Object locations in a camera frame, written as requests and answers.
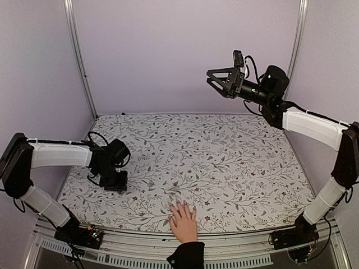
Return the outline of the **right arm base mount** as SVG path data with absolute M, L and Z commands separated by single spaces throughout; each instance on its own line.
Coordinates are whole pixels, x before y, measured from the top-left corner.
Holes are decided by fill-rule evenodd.
M 316 227 L 302 230 L 290 228 L 274 230 L 268 238 L 268 243 L 275 250 L 286 249 L 289 258 L 295 263 L 307 262 L 317 248 L 319 233 Z

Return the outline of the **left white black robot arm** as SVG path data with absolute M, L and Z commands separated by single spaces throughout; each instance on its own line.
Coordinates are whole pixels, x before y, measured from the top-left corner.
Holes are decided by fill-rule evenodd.
M 90 170 L 92 180 L 99 177 L 99 187 L 106 191 L 123 192 L 127 189 L 127 172 L 122 168 L 130 160 L 124 142 L 115 139 L 96 144 L 88 133 L 86 141 L 52 141 L 27 138 L 15 133 L 1 157 L 3 192 L 20 200 L 35 212 L 61 228 L 62 235 L 71 243 L 79 243 L 84 235 L 77 218 L 47 192 L 35 186 L 31 171 L 48 166 L 78 166 Z

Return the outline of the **black sleeved forearm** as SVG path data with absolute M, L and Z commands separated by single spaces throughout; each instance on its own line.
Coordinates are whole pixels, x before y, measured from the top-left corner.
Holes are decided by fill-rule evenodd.
M 204 248 L 203 242 L 183 243 L 167 257 L 167 261 L 173 269 L 203 269 Z

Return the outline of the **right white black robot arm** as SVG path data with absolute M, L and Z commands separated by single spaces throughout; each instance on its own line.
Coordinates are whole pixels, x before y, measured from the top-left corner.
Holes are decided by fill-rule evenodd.
M 277 129 L 299 133 L 334 151 L 337 159 L 330 178 L 319 194 L 296 219 L 290 233 L 294 244 L 302 244 L 314 226 L 358 180 L 358 123 L 343 123 L 304 110 L 282 99 L 289 78 L 277 66 L 269 66 L 260 82 L 245 80 L 240 66 L 207 71 L 207 83 L 224 98 L 242 98 L 260 105 L 260 114 Z

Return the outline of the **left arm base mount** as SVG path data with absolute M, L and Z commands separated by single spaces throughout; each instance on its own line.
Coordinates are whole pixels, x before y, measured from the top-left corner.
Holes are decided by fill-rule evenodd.
M 79 225 L 65 225 L 57 228 L 54 238 L 76 246 L 100 249 L 103 236 L 103 230 L 94 225 L 87 228 Z

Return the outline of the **person's hand with painted nails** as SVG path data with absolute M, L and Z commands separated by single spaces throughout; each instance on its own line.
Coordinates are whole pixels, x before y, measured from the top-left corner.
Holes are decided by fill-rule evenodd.
M 181 244 L 197 242 L 196 208 L 190 211 L 187 202 L 177 202 L 176 206 L 170 205 L 170 209 L 169 224 L 177 240 Z

